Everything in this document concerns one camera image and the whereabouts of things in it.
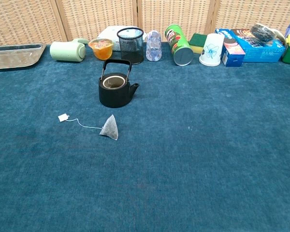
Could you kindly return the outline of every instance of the can lid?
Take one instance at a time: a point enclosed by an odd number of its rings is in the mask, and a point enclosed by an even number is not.
[[[179,66],[185,66],[192,62],[194,53],[190,47],[181,47],[174,53],[174,62]]]
[[[172,25],[179,26],[177,23],[172,23],[172,24],[168,25],[166,28],[168,28],[169,26],[172,26]]]

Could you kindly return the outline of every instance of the tea bag tag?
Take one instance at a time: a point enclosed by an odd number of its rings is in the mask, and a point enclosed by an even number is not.
[[[60,122],[63,122],[63,121],[65,121],[65,120],[67,120],[69,118],[69,115],[62,114],[62,115],[59,115],[58,118],[59,118]]]

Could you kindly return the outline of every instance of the woven panel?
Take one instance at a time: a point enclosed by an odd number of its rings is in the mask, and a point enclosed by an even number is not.
[[[250,28],[255,23],[284,34],[290,23],[290,0],[220,0],[216,28]]]
[[[190,40],[194,33],[204,33],[210,0],[142,0],[142,27],[153,29],[166,41],[164,31],[178,24]]]
[[[133,25],[132,0],[62,0],[72,38],[95,39],[107,26]]]
[[[0,0],[0,45],[61,40],[48,0]]]

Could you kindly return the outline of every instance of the pyramid tea bag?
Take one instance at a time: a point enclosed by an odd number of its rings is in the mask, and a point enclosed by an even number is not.
[[[92,128],[92,129],[100,129],[101,130],[100,135],[105,135],[105,136],[108,136],[111,139],[115,139],[115,140],[118,139],[118,129],[117,129],[117,124],[116,124],[116,120],[115,120],[114,115],[111,115],[107,119],[107,121],[105,122],[105,124],[104,124],[104,126],[102,128],[100,128],[100,127],[87,127],[87,126],[84,126],[84,125],[82,125],[79,122],[78,118],[73,119],[73,120],[68,120],[69,115],[67,115],[67,114],[62,114],[62,115],[58,116],[58,118],[59,118],[59,121],[60,122],[63,122],[63,121],[67,121],[67,122],[77,121],[78,124],[80,126],[82,126],[82,127]]]

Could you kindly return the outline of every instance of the blue packaging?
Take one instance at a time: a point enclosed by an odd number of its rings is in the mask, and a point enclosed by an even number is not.
[[[285,52],[280,40],[261,43],[250,29],[232,29],[230,32],[246,53],[244,62],[277,62]]]
[[[221,52],[222,62],[226,67],[240,67],[243,63],[245,52],[231,35],[229,29],[216,29],[215,33],[225,36]]]

